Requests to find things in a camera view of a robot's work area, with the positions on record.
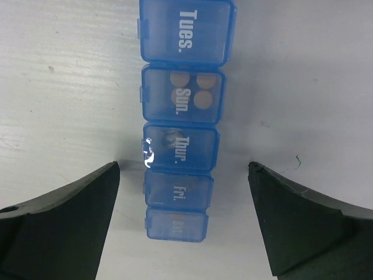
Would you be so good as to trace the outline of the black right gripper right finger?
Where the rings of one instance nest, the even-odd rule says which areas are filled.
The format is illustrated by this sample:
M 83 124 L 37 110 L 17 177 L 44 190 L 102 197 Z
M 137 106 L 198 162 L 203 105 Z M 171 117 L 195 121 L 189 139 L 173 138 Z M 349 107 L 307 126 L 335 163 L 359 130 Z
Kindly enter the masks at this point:
M 277 279 L 372 279 L 372 210 L 251 162 L 248 181 Z

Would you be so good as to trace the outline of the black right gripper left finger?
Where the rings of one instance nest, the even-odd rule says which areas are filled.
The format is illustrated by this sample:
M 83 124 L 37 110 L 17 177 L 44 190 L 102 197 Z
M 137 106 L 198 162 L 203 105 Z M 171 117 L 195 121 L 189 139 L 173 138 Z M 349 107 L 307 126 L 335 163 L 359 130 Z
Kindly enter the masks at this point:
M 95 279 L 119 181 L 111 162 L 1 209 L 1 279 Z

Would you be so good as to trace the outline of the blue weekly pill organizer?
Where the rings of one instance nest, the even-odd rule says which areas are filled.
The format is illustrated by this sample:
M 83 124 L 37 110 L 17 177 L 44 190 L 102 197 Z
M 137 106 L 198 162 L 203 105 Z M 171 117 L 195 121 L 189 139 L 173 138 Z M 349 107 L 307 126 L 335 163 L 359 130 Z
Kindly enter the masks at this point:
M 140 1 L 140 102 L 148 238 L 201 242 L 212 199 L 237 8 L 233 1 Z

